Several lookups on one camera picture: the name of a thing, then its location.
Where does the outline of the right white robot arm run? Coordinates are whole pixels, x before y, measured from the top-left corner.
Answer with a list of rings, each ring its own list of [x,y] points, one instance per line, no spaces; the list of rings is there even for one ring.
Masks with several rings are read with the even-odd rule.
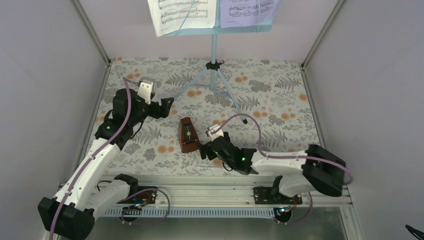
[[[301,151],[266,152],[239,148],[224,132],[200,144],[199,151],[202,159],[219,159],[242,175],[270,174],[278,177],[278,192],[286,197],[311,191],[340,197],[345,184],[346,162],[316,144]]]

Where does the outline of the brown wooden metronome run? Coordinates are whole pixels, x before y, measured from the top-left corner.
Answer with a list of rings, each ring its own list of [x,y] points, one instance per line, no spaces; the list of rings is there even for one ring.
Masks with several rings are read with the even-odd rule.
[[[177,128],[178,143],[183,154],[199,149],[199,137],[190,117],[182,118]]]

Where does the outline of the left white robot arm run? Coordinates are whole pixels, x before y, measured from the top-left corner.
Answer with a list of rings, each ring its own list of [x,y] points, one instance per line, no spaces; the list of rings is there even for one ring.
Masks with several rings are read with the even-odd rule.
[[[93,194],[106,167],[133,138],[134,126],[142,126],[148,117],[169,115],[173,97],[152,101],[154,94],[130,88],[119,89],[112,99],[112,109],[104,117],[84,160],[71,178],[52,198],[43,197],[37,209],[44,228],[69,240],[84,240],[96,220],[118,202],[135,194],[137,179],[117,175],[105,189]]]

